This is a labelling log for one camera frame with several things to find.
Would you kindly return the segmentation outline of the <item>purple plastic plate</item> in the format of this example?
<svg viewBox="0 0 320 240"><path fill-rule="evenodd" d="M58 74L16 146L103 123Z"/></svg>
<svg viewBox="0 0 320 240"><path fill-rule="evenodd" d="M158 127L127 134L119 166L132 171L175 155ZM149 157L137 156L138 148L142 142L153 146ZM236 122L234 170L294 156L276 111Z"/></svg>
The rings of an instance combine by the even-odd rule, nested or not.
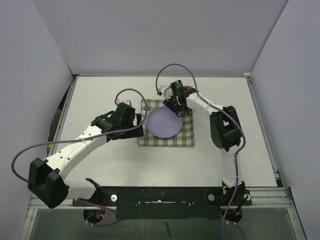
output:
<svg viewBox="0 0 320 240"><path fill-rule="evenodd" d="M166 106L153 109L146 118L148 131L158 138L171 138L180 132L182 126L183 119Z"/></svg>

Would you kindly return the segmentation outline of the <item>green white checkered cloth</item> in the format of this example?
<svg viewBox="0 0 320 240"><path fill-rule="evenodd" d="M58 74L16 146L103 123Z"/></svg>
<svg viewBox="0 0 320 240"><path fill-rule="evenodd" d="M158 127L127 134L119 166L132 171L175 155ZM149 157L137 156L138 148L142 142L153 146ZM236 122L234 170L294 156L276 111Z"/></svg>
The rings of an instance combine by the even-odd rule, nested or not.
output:
<svg viewBox="0 0 320 240"><path fill-rule="evenodd" d="M146 101L148 115L158 107L165 107L163 101L159 99L147 99ZM144 108L144 101L141 101L140 112L142 117L144 117ZM148 137L138 137L137 144L140 147L193 147L195 145L193 112L190 110L189 115L184 115L181 118L183 119L183 125L177 135L170 138L159 138L152 135L147 129Z"/></svg>

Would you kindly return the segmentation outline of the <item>orange plastic cup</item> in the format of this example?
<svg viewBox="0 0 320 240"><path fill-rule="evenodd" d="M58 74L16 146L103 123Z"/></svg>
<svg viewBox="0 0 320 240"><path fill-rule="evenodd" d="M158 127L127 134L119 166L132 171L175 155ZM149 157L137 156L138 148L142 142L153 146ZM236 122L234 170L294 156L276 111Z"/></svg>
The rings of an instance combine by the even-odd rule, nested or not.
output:
<svg viewBox="0 0 320 240"><path fill-rule="evenodd" d="M188 91L195 91L195 88L193 88L192 86L185 85L184 87L185 87Z"/></svg>

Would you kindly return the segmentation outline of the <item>silver metal fork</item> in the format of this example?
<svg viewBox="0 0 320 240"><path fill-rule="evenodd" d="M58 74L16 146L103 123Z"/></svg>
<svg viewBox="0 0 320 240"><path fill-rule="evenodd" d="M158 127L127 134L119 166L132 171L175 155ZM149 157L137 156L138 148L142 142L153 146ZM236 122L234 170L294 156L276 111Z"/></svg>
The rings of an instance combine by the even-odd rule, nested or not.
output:
<svg viewBox="0 0 320 240"><path fill-rule="evenodd" d="M144 100L143 102L144 102L143 138L146 139L148 137L148 130L147 130L148 103L146 100Z"/></svg>

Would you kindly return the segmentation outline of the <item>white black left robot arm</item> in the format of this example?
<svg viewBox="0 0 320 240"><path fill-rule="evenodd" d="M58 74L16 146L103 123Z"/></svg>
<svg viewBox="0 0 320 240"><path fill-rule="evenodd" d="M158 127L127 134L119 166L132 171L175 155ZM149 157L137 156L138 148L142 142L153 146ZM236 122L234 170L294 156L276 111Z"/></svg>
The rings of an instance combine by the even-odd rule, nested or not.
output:
<svg viewBox="0 0 320 240"><path fill-rule="evenodd" d="M89 154L109 141L137 138L143 134L142 115L121 102L116 110L97 116L75 142L44 160L33 160L27 187L50 209L69 199L84 199L95 206L102 199L101 186L90 178L66 181L67 176Z"/></svg>

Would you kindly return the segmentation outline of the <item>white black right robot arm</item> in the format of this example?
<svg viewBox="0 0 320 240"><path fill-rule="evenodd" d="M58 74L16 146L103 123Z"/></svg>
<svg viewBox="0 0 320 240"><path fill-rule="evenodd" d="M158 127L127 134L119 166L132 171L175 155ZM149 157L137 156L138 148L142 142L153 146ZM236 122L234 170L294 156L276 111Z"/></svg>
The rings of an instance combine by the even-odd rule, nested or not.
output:
<svg viewBox="0 0 320 240"><path fill-rule="evenodd" d="M240 191L235 188L241 184L240 167L235 161L242 149L243 137L236 109L232 105L222 106L210 101L195 88L184 86L181 80L161 85L158 93L165 98L163 104L177 116L189 115L193 110L209 120L211 140L220 149L222 157L222 184L225 188L222 197L227 204L235 204L241 198Z"/></svg>

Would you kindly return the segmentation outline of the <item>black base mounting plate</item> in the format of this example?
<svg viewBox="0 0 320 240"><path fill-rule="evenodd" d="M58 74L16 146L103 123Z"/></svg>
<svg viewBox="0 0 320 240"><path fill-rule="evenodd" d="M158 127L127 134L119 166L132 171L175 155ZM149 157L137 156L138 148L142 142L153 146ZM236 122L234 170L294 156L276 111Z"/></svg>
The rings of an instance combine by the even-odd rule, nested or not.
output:
<svg viewBox="0 0 320 240"><path fill-rule="evenodd" d="M248 189L225 187L100 187L91 199L74 200L85 220L97 224L114 212L116 220L183 220L205 218L238 222L242 208L252 205Z"/></svg>

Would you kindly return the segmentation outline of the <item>aluminium front frame rail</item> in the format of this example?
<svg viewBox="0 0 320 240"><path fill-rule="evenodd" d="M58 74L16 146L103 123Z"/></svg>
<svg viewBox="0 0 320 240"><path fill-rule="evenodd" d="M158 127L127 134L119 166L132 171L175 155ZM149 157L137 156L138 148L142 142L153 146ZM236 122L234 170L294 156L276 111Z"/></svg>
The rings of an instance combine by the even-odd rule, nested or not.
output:
<svg viewBox="0 0 320 240"><path fill-rule="evenodd" d="M285 187L247 187L243 194L236 194L231 207L242 203L244 208L257 207L286 207L294 204L293 195ZM209 206L219 204L223 209L228 200L222 198L220 187L109 187L105 197L98 196L90 203L115 208L120 202L133 202L135 206L147 204L175 204L175 203L204 203Z"/></svg>

